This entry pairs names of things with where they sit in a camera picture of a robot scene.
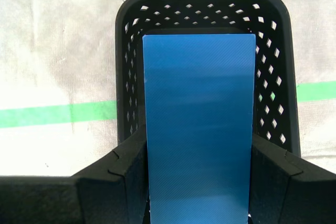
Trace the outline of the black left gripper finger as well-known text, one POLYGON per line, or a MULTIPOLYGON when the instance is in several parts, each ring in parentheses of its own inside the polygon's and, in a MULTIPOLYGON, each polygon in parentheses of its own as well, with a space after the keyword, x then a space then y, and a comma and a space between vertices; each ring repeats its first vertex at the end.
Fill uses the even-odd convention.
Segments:
POLYGON ((335 174, 254 134, 253 223, 335 223, 335 174))
POLYGON ((1 223, 142 223, 146 129, 70 177, 1 177, 1 223))

